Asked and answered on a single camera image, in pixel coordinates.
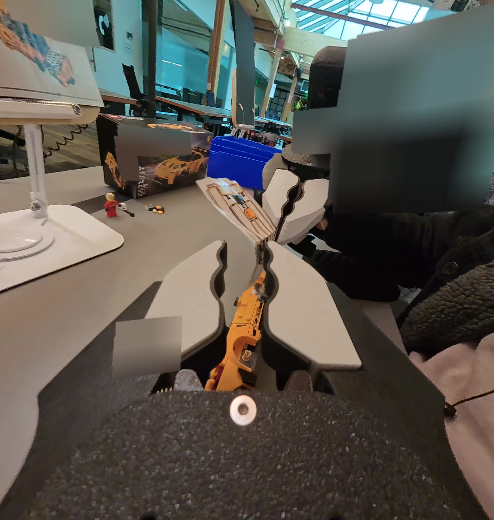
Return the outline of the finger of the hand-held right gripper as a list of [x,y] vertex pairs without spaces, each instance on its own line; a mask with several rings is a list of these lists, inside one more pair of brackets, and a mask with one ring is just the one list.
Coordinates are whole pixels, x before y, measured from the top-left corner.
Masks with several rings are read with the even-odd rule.
[[278,244],[298,244],[323,218],[329,194],[326,178],[307,180],[302,184],[301,197],[293,202],[291,211],[283,219]]
[[288,170],[277,168],[265,190],[265,213],[276,227],[275,241],[299,241],[296,205],[300,180]]

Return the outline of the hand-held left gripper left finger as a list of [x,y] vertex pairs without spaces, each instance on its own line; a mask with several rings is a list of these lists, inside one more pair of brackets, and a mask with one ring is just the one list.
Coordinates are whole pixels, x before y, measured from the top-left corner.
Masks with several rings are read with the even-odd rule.
[[181,360],[217,340],[225,327],[227,244],[216,240],[186,258],[162,280],[146,319],[181,318]]

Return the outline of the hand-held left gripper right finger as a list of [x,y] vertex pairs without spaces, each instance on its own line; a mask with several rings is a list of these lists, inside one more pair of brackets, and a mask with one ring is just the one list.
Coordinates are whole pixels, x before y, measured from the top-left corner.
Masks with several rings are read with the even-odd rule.
[[360,369],[361,359],[324,278],[274,241],[266,244],[266,253],[266,282],[274,283],[265,313],[270,336],[321,370]]

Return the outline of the white lego sticker sheet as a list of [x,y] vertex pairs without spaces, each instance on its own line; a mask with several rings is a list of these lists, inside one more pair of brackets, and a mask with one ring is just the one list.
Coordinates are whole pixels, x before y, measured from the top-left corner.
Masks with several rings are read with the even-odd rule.
[[218,212],[249,239],[255,259],[250,282],[256,282],[263,271],[265,245],[276,238],[276,226],[256,200],[236,181],[205,177],[197,180],[196,184]]

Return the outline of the orange lego car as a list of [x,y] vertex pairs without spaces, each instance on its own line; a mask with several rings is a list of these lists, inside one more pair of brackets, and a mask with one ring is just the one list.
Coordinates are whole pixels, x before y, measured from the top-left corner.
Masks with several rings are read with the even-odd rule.
[[229,392],[256,387],[255,373],[262,338],[261,321],[266,302],[266,273],[235,301],[236,312],[226,336],[222,361],[210,372],[205,391]]

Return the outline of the person's right forearm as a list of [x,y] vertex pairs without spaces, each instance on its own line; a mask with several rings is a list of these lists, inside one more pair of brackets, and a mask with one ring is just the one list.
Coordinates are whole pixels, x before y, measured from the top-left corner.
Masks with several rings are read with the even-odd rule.
[[317,237],[337,253],[315,255],[313,264],[353,299],[392,302],[399,288],[436,293],[494,252],[494,206],[474,211],[356,214],[328,211]]

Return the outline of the black lego set box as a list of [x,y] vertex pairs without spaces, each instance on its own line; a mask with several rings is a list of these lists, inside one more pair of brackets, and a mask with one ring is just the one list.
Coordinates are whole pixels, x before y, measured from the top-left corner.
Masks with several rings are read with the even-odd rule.
[[191,186],[206,176],[212,132],[181,121],[100,114],[103,178],[131,199]]

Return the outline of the lego instruction booklet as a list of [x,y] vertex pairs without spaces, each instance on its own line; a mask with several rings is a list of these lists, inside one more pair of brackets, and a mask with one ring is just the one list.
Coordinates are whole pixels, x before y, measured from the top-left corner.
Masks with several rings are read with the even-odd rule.
[[33,33],[0,1],[0,97],[102,107],[84,47]]

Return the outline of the nested blue plastic bins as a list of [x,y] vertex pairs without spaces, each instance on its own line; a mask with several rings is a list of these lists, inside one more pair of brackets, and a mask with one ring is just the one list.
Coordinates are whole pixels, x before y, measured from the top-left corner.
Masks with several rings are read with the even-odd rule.
[[255,141],[217,136],[211,141],[206,176],[227,178],[249,189],[263,189],[264,165],[281,150]]

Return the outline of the black fleece jacket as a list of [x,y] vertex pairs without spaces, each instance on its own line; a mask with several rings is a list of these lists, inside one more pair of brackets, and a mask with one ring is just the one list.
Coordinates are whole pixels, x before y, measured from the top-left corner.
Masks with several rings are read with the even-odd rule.
[[400,228],[413,287],[399,318],[406,352],[428,358],[494,333],[494,206],[412,217]]

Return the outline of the black office chair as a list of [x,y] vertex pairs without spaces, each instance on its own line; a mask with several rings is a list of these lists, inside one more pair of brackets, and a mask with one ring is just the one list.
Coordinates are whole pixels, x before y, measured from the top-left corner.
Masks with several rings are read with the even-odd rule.
[[147,95],[141,92],[135,70],[133,66],[122,64],[123,73],[125,75],[129,96],[135,100],[135,104],[130,104],[129,114],[141,118],[148,115],[149,100]]

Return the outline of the beige hoodie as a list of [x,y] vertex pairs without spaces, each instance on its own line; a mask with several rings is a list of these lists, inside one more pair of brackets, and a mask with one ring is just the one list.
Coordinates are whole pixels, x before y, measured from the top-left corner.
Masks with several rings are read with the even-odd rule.
[[456,410],[445,419],[458,466],[485,513],[494,519],[494,333],[411,362]]

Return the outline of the white booklet stand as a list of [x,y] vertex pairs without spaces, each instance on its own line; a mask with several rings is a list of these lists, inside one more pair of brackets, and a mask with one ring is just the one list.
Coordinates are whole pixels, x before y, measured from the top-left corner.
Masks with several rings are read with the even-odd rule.
[[73,102],[0,97],[0,120],[23,125],[30,173],[30,205],[20,213],[0,214],[0,263],[35,256],[51,247],[55,232],[48,228],[43,145],[39,126],[95,120],[100,107]]

